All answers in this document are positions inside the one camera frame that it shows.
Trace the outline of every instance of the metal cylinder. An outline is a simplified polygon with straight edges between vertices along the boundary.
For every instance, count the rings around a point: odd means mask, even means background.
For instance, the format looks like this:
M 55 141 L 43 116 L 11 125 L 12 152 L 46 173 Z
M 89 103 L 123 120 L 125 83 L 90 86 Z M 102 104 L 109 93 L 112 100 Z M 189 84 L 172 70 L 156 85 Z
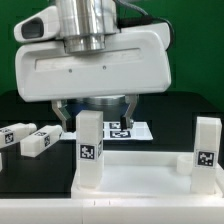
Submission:
M 65 41 L 67 53 L 105 48 L 104 35 L 112 30 L 114 23 L 114 17 L 111 17 L 114 14 L 114 3 L 111 0 L 111 4 L 108 4 L 108 1 L 56 0 L 60 36 Z

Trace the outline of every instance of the robotic arm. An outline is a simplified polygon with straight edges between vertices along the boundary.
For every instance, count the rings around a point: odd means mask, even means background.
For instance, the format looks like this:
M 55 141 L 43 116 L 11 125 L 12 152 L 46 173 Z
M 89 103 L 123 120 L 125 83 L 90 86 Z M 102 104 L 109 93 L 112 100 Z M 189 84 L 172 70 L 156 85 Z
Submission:
M 26 43 L 16 55 L 19 94 L 28 102 L 51 100 L 65 131 L 65 100 L 124 94 L 130 106 L 121 127 L 131 128 L 136 94 L 163 92 L 171 83 L 169 26 L 118 29 L 115 2 L 128 4 L 120 0 L 55 2 L 14 29 Z

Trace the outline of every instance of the green wall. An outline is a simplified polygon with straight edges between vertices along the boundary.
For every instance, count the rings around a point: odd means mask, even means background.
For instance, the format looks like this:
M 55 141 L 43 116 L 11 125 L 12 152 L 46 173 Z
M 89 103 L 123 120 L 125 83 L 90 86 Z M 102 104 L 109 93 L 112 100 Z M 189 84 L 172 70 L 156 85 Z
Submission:
M 0 94 L 16 89 L 13 28 L 48 5 L 47 0 L 0 0 Z M 197 92 L 224 111 L 224 0 L 142 0 L 139 6 L 169 19 L 170 91 Z

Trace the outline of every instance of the black cable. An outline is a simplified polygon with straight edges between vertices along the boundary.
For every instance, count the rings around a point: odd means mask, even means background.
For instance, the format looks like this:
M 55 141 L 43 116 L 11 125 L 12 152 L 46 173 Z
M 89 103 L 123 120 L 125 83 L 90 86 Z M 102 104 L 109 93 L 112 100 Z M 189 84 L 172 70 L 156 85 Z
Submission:
M 113 1 L 116 4 L 124 6 L 125 8 L 135 10 L 136 12 L 140 13 L 142 16 L 147 16 L 148 15 L 148 13 L 144 9 L 142 9 L 142 8 L 136 6 L 136 5 L 132 5 L 132 4 L 124 2 L 122 0 L 113 0 Z
M 148 14 L 145 10 L 143 10 L 142 8 L 136 6 L 136 5 L 132 5 L 130 3 L 124 2 L 122 0 L 113 0 L 116 4 L 120 4 L 122 6 L 124 6 L 126 9 L 132 9 L 137 11 L 138 13 L 140 13 L 142 15 L 141 18 L 131 18 L 131 19 L 120 19 L 118 20 L 118 28 L 125 28 L 125 27 L 133 27 L 133 26 L 139 26 L 139 25 L 149 25 L 153 22 L 165 22 L 170 29 L 170 43 L 167 49 L 170 48 L 170 46 L 173 44 L 174 42 L 174 29 L 172 24 L 170 23 L 169 20 L 165 19 L 165 18 L 161 18 L 161 17 L 153 17 L 151 14 Z

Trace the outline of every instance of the black table surface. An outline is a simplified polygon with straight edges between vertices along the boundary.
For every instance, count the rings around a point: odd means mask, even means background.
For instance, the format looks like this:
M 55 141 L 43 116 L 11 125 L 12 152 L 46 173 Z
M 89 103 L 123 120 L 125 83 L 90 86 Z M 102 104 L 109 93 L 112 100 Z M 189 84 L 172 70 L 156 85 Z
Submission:
M 60 124 L 49 102 L 26 103 L 16 91 L 0 96 L 0 128 L 16 123 L 35 123 L 38 129 Z M 103 110 L 106 121 L 117 121 L 126 106 L 99 107 L 68 101 L 73 117 L 82 109 Z M 152 141 L 104 141 L 104 150 L 193 152 L 198 116 L 217 117 L 223 113 L 198 94 L 168 92 L 141 95 L 135 121 L 146 121 Z M 75 129 L 75 119 L 69 124 Z M 219 163 L 224 166 L 221 139 Z M 61 140 L 36 158 L 20 155 L 20 145 L 0 149 L 0 198 L 70 198 L 76 169 L 76 142 Z

